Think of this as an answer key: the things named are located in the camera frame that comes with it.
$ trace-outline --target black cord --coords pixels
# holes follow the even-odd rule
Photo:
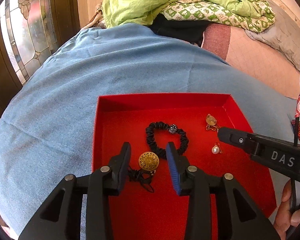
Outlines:
[[[154,188],[150,185],[153,174],[151,171],[145,171],[143,169],[134,170],[130,166],[128,168],[128,176],[130,181],[138,181],[140,185],[150,193],[154,193]]]
[[[166,150],[159,148],[157,143],[154,140],[154,129],[161,129],[161,130],[169,130],[170,133],[178,133],[180,134],[180,148],[177,150],[177,153],[179,155],[183,155],[183,153],[187,150],[188,148],[188,143],[189,140],[186,136],[186,132],[183,131],[182,129],[177,129],[176,125],[168,125],[164,122],[152,122],[149,124],[149,126],[146,128],[146,141],[147,144],[150,147],[150,150],[154,152],[155,154],[158,155],[159,158],[167,159],[167,154]]]
[[[299,117],[296,117],[295,122],[293,146],[298,146]]]

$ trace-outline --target black cloth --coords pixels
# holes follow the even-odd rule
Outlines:
[[[149,28],[158,35],[202,44],[202,33],[211,22],[209,21],[174,21],[167,20],[161,13],[154,19]]]

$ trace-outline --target pearl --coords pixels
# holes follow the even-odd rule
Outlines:
[[[214,147],[212,147],[211,151],[213,154],[218,154],[220,152],[220,148],[217,145],[215,145]]]

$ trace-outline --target pearl earring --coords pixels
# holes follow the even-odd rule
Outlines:
[[[213,154],[222,153],[220,149],[220,144],[216,142],[215,145],[212,147],[211,151]]]

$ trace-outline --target red tray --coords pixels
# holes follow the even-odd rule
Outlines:
[[[276,208],[269,169],[249,159],[242,150],[220,143],[222,154],[211,152],[218,142],[217,132],[206,131],[207,114],[218,125],[252,132],[240,108],[226,94],[159,93],[99,97],[93,139],[92,170],[106,165],[117,155],[122,143],[131,144],[130,166],[139,169],[138,158],[149,147],[145,128],[151,122],[176,124],[187,133],[185,152],[189,162],[206,173],[222,176],[230,172],[247,190],[266,216]],[[155,131],[159,147],[173,141],[180,146],[179,135]],[[138,182],[127,180],[119,197],[110,197],[110,212],[115,240],[182,240],[186,226],[188,197],[179,197],[172,188],[168,165],[160,160],[151,183],[155,193]],[[213,239],[217,240],[215,199],[211,198]]]

